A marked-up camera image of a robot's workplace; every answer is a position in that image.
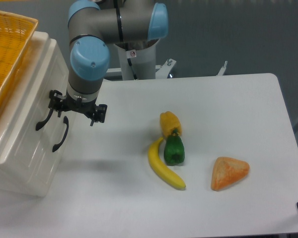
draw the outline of pepper stem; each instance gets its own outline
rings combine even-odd
[[[175,128],[175,129],[172,131],[172,135],[179,135],[179,134],[178,134],[178,129],[177,129],[177,128]]]

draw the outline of white table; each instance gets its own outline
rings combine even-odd
[[[77,115],[45,198],[0,191],[0,237],[182,238],[298,232],[298,148],[272,74],[104,82],[104,124]],[[147,148],[159,114],[183,127],[186,182],[158,178]],[[210,188],[219,156],[245,160],[250,174]]]

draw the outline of blue joint cap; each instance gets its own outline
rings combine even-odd
[[[169,22],[167,8],[163,3],[153,7],[148,30],[148,41],[164,38],[168,35]]]
[[[71,19],[71,17],[78,12],[79,10],[86,8],[86,7],[94,7],[98,10],[100,10],[100,7],[94,3],[93,1],[89,1],[89,0],[78,0],[76,2],[74,2],[69,9],[69,21]]]
[[[105,43],[93,36],[78,39],[71,51],[71,66],[82,79],[102,79],[109,67],[110,54]]]

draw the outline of black cable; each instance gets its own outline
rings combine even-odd
[[[117,0],[114,0],[114,8],[118,8],[118,2],[117,2]]]
[[[117,25],[118,25],[119,40],[120,40],[121,43],[123,43],[124,42],[123,26],[121,24],[121,17],[120,17],[120,10],[119,10],[119,8],[116,8],[116,16],[117,16]]]
[[[83,38],[83,37],[85,37],[85,36],[96,37],[96,36],[93,36],[93,35],[90,35],[90,34],[79,35],[79,36],[76,36],[76,37],[74,37],[73,39],[71,39],[71,41],[70,41],[70,45],[71,45],[74,41],[76,41],[76,40],[78,40],[78,39],[80,39],[80,38]]]
[[[131,71],[132,71],[132,73],[133,73],[134,80],[138,80],[138,77],[137,77],[137,75],[136,75],[136,73],[135,73],[135,71],[134,71],[134,69],[133,69],[133,64],[131,63],[131,59],[128,58],[127,61],[128,61],[128,64],[129,64],[129,66],[130,66],[130,68],[131,68]]]

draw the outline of yellow bell pepper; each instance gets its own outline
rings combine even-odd
[[[165,112],[160,114],[160,126],[165,138],[172,135],[174,130],[180,136],[182,134],[182,128],[178,117],[172,112]]]

